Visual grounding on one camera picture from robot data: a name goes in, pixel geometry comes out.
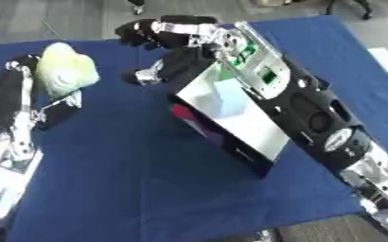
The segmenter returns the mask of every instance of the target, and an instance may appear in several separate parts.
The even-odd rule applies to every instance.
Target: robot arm
[[[66,68],[82,71],[67,64],[58,66],[76,55],[69,48],[55,43],[41,57],[14,58],[0,71],[0,241],[5,239],[17,203],[43,157],[32,141],[32,131],[48,130],[70,117],[80,109],[80,88],[97,81],[95,66],[88,65],[96,73],[94,81],[84,77],[74,78],[71,85],[63,82],[69,76]],[[55,54],[61,57],[60,62],[52,61]],[[50,101],[39,109],[41,88],[48,92]]]
[[[201,58],[216,60],[236,74],[245,93],[296,145],[352,186],[366,213],[388,231],[388,154],[327,82],[279,53],[245,22],[223,29],[196,23],[192,16],[182,24],[166,19],[116,30],[123,43],[132,38],[130,32],[144,38],[135,45],[159,46],[164,34],[189,36],[150,69],[127,74],[131,83],[172,81]]]

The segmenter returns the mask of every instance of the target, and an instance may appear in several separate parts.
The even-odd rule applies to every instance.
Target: wire
[[[64,38],[63,38],[56,30],[54,30],[54,28],[53,28],[46,20],[43,20],[43,23],[45,24],[45,26],[46,26],[53,34],[55,34],[57,37],[59,37],[59,39],[64,40]]]

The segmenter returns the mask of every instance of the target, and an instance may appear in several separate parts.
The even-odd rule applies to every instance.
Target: gray carpet floor
[[[322,14],[327,0],[308,0],[287,7],[257,8],[250,0],[147,0],[141,18],[163,14],[209,14],[224,23]],[[388,49],[388,0],[372,2],[375,17],[362,21],[362,10],[340,0],[338,15],[367,47]],[[0,0],[0,43],[47,39],[114,38],[113,30],[137,17],[125,0]],[[356,216],[342,216],[286,228],[288,242],[384,242],[388,239]]]

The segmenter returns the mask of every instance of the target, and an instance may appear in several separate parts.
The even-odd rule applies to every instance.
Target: open box
[[[290,140],[216,61],[202,60],[169,85],[174,114],[260,177]]]

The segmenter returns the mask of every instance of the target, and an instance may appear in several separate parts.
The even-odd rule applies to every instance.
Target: blue tablecloth
[[[388,147],[388,75],[332,17],[255,23],[278,49],[330,81]],[[0,67],[51,42],[0,45]],[[360,212],[351,190],[294,144],[264,180],[168,111],[160,88],[120,80],[160,52],[72,42],[101,82],[83,110],[38,139],[44,159],[9,241],[203,241]]]

